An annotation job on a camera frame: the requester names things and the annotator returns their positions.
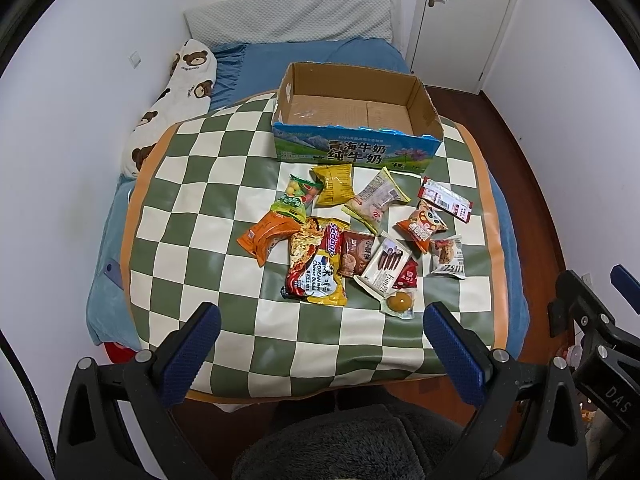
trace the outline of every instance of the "snack package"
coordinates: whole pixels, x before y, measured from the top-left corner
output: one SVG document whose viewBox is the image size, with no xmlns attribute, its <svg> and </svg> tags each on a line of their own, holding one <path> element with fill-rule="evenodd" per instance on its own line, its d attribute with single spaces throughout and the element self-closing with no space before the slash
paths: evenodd
<svg viewBox="0 0 640 480">
<path fill-rule="evenodd" d="M 282 287 L 283 298 L 345 306 L 340 266 L 342 232 L 348 225 L 335 218 L 309 217 L 289 239 L 290 267 Z"/>
<path fill-rule="evenodd" d="M 374 240 L 372 235 L 365 233 L 343 232 L 338 273 L 348 278 L 354 274 L 361 275 L 371 259 Z"/>
<path fill-rule="evenodd" d="M 444 187 L 439 182 L 431 180 L 426 176 L 422 181 L 422 186 L 418 191 L 418 197 L 428 200 L 433 205 L 444 209 L 456 218 L 460 218 L 464 223 L 468 223 L 471 218 L 471 208 L 473 202 L 469 202 L 465 197 L 454 193 Z"/>
<path fill-rule="evenodd" d="M 300 224 L 293 218 L 269 211 L 236 241 L 261 267 L 267 261 L 275 245 L 293 233 L 300 231 Z"/>
<path fill-rule="evenodd" d="M 411 257 L 411 251 L 400 242 L 382 232 L 382 243 L 364 272 L 353 279 L 378 301 L 395 294 L 394 283 Z"/>
<path fill-rule="evenodd" d="M 344 204 L 355 193 L 351 185 L 351 164 L 338 164 L 337 166 L 314 166 L 311 168 L 324 188 L 318 196 L 316 205 Z"/>
<path fill-rule="evenodd" d="M 276 202 L 271 205 L 271 210 L 290 216 L 302 224 L 306 220 L 306 210 L 311 208 L 314 198 L 321 189 L 322 184 L 319 182 L 289 175 L 289 184 L 284 195 L 276 199 Z"/>
<path fill-rule="evenodd" d="M 413 319 L 417 287 L 418 262 L 409 258 L 394 283 L 391 295 L 380 301 L 380 311 L 400 319 Z"/>
<path fill-rule="evenodd" d="M 462 254 L 462 236 L 431 241 L 431 273 L 450 274 L 465 279 L 465 259 Z"/>
<path fill-rule="evenodd" d="M 408 232 L 418 248 L 425 254 L 429 252 L 431 235 L 448 229 L 436 210 L 424 200 L 420 200 L 418 207 L 407 220 L 398 222 L 396 226 Z"/>
<path fill-rule="evenodd" d="M 361 221 L 373 234 L 380 233 L 382 217 L 393 200 L 410 202 L 411 199 L 393 180 L 389 170 L 382 168 L 367 187 L 350 199 L 342 210 Z"/>
</svg>

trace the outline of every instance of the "green and white checkered mat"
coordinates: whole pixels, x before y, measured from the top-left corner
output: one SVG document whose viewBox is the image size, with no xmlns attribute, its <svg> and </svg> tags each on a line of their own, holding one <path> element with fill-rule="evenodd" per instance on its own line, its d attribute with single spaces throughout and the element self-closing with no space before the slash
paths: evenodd
<svg viewBox="0 0 640 480">
<path fill-rule="evenodd" d="M 442 301 L 488 346 L 494 342 L 491 260 L 482 203 L 471 154 L 453 123 L 426 174 L 474 202 L 468 224 L 442 213 L 449 231 L 462 234 L 466 280 L 429 275 L 420 263 L 415 318 L 379 311 L 380 304 L 346 280 L 348 304 L 332 307 L 284 300 L 280 288 L 289 267 L 287 243 L 279 243 L 263 268 L 236 242 L 260 220 L 289 174 L 308 178 L 309 164 L 278 162 L 271 115 L 272 92 L 181 124 L 171 138 L 142 202 L 130 248 L 130 303 L 144 348 L 155 348 L 182 326 L 202 301 L 222 311 L 222 332 L 192 388 L 218 398 L 306 396 L 329 386 L 403 380 L 441 373 L 422 332 L 425 305 Z M 361 191 L 377 173 L 354 168 Z M 393 172 L 414 198 L 392 205 L 383 227 L 417 203 L 420 178 Z M 313 215 L 364 225 L 340 210 L 314 208 Z"/>
</svg>

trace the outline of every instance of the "open cardboard box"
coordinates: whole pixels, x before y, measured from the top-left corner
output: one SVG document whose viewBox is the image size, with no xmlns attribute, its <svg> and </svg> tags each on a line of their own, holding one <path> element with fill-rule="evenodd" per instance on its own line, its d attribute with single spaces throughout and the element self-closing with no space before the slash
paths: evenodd
<svg viewBox="0 0 640 480">
<path fill-rule="evenodd" d="M 291 63 L 272 120 L 278 160 L 422 173 L 443 138 L 421 81 L 331 63 Z"/>
</svg>

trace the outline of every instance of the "white door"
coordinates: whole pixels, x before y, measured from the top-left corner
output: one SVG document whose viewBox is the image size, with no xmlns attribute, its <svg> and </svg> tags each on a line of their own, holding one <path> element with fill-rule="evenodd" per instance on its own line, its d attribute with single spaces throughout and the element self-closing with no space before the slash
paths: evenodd
<svg viewBox="0 0 640 480">
<path fill-rule="evenodd" d="M 509 0 L 427 0 L 412 72 L 427 85 L 476 92 L 508 5 Z"/>
</svg>

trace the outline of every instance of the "blue bedsheet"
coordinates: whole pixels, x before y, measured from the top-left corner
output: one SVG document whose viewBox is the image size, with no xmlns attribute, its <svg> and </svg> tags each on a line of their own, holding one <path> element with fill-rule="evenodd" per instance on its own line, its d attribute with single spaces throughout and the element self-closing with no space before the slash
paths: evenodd
<svg viewBox="0 0 640 480">
<path fill-rule="evenodd" d="M 289 63 L 334 62 L 409 72 L 402 55 L 384 40 L 308 41 L 305 43 L 228 44 L 212 49 L 218 61 L 210 110 L 249 95 L 277 88 Z M 491 176 L 500 221 L 509 297 L 507 350 L 518 356 L 529 327 L 529 309 L 522 290 L 522 275 L 511 216 L 502 191 Z M 129 315 L 124 292 L 102 271 L 111 258 L 120 260 L 120 246 L 128 196 L 135 181 L 121 177 L 106 220 L 94 282 L 87 301 L 86 322 L 95 344 L 118 342 L 133 350 L 140 342 Z"/>
</svg>

